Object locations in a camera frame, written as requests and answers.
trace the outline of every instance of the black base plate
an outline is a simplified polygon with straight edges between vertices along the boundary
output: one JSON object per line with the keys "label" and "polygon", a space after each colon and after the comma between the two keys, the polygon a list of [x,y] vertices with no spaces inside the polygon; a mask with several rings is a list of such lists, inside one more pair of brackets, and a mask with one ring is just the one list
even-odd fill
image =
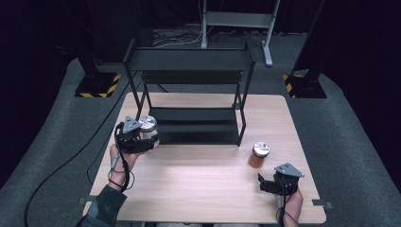
{"label": "black base plate", "polygon": [[232,108],[152,108],[160,144],[236,145],[238,128]]}
{"label": "black base plate", "polygon": [[289,96],[295,98],[327,98],[318,81],[309,82],[305,76],[283,75]]}
{"label": "black base plate", "polygon": [[76,90],[76,96],[108,97],[120,79],[116,73],[97,73],[94,77],[85,76]]}

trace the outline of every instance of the wooden table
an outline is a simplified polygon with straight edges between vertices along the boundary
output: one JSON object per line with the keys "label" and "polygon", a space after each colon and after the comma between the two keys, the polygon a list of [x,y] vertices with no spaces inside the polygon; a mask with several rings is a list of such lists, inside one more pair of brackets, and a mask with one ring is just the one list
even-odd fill
{"label": "wooden table", "polygon": [[[230,106],[233,95],[152,93],[161,107]],[[148,106],[142,111],[146,114]],[[117,123],[136,115],[132,94],[127,94]],[[325,212],[314,206],[319,194],[285,99],[282,96],[248,95],[247,129],[236,145],[159,145],[135,164],[135,184],[125,192],[127,201],[118,219],[181,223],[276,223],[277,202],[259,190],[257,173],[272,181],[274,167],[291,163],[305,174],[299,181],[304,195],[300,223],[323,223]],[[253,169],[248,158],[253,144],[264,141],[270,155]],[[108,183],[110,155],[103,157],[91,195]]]}

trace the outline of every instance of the yellow and black hazard tape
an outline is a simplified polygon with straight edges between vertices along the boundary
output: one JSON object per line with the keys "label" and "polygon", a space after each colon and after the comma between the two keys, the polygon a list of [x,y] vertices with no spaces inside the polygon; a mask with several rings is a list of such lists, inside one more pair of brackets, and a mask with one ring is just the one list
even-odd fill
{"label": "yellow and black hazard tape", "polygon": [[113,94],[115,88],[117,87],[117,83],[120,80],[121,75],[115,75],[114,79],[113,79],[113,83],[111,84],[111,86],[109,87],[109,89],[106,92],[103,93],[76,93],[76,96],[80,96],[80,97],[109,97]]}
{"label": "yellow and black hazard tape", "polygon": [[[304,76],[301,76],[301,75],[294,75],[294,77],[304,78]],[[283,79],[284,79],[284,83],[286,84],[287,92],[288,92],[289,96],[296,97],[296,95],[294,94],[294,87],[293,87],[293,84],[291,83],[291,79],[290,79],[289,75],[283,75]]]}

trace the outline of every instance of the sleeve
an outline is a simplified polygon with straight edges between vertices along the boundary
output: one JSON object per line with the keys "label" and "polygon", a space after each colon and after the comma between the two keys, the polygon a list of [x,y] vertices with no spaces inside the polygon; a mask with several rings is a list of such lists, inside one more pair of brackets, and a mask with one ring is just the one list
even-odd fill
{"label": "sleeve", "polygon": [[89,207],[88,213],[77,224],[80,227],[114,226],[118,212],[127,197],[106,185]]}

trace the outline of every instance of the lower shelf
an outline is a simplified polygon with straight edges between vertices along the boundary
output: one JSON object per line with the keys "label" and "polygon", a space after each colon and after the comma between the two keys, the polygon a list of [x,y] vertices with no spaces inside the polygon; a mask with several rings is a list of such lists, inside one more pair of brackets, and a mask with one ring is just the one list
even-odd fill
{"label": "lower shelf", "polygon": [[236,145],[238,127],[232,108],[151,108],[160,144]]}

